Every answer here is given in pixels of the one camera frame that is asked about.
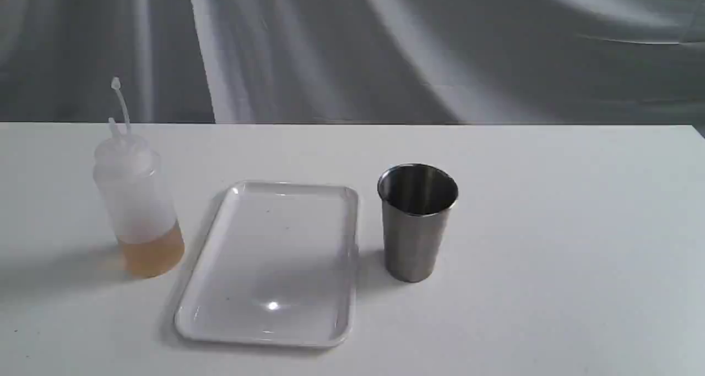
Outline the clear plastic squeeze bottle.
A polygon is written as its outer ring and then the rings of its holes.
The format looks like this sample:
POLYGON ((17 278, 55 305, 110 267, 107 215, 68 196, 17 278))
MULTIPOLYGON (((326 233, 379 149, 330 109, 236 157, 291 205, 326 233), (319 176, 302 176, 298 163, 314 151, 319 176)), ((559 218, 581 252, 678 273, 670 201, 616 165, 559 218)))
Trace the clear plastic squeeze bottle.
POLYGON ((134 277, 148 279, 172 270, 186 244, 162 175, 159 154, 134 133, 118 77, 111 80, 123 125, 109 118, 111 135, 95 149, 93 178, 114 236, 134 277))

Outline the stainless steel cup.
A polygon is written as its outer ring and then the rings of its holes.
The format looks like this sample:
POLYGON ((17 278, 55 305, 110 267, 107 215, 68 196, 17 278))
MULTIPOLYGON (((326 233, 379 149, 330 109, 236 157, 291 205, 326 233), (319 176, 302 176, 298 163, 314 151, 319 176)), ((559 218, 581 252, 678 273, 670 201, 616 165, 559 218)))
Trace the stainless steel cup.
POLYGON ((389 168, 377 182, 383 223, 384 265, 407 283, 434 270, 448 216, 460 194, 445 171, 426 164, 389 168))

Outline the white fabric backdrop curtain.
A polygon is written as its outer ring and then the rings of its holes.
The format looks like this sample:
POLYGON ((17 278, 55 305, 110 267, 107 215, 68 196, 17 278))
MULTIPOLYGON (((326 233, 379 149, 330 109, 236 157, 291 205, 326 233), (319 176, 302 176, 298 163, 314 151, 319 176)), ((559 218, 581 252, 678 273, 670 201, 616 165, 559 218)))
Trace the white fabric backdrop curtain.
POLYGON ((703 0, 2 0, 2 122, 703 131, 703 0))

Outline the white rectangular plastic tray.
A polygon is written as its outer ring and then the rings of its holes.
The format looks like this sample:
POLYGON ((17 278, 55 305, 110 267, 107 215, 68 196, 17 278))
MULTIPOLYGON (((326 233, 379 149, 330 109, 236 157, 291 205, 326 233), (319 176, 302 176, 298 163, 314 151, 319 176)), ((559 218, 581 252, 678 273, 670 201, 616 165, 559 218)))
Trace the white rectangular plastic tray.
POLYGON ((240 181, 226 190, 174 315, 191 341, 328 349, 353 325, 359 196, 240 181))

